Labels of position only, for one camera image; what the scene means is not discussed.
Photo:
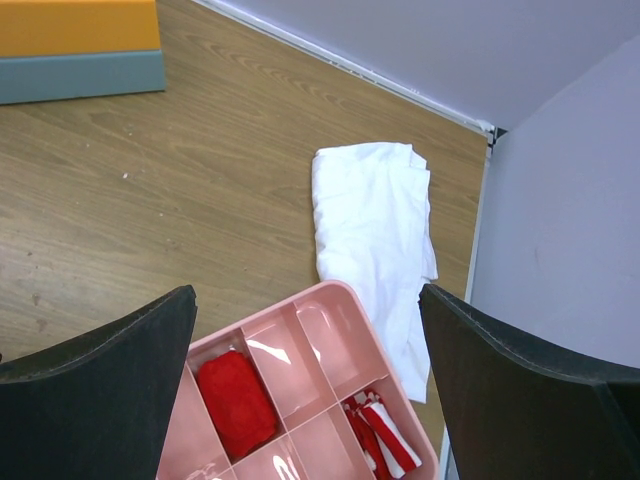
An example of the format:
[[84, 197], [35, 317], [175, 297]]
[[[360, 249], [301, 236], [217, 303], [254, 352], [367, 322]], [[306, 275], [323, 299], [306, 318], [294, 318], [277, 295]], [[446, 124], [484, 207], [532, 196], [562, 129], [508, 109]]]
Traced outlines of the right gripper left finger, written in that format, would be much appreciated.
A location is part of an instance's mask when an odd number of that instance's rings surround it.
[[180, 286], [2, 363], [2, 478], [155, 478], [196, 314]]

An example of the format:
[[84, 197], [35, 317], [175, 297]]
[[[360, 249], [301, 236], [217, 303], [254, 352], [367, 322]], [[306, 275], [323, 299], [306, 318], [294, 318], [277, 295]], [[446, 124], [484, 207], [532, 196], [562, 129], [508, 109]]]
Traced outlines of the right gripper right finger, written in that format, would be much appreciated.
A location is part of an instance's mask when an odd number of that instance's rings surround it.
[[560, 347], [438, 285], [419, 297], [462, 479], [636, 479], [639, 371]]

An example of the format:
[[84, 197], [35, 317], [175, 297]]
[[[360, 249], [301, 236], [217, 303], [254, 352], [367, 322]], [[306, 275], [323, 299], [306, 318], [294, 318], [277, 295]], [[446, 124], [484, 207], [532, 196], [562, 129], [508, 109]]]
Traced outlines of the yellow and grey drawer box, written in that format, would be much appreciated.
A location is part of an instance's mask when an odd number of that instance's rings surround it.
[[166, 89], [154, 1], [3, 1], [3, 105]]

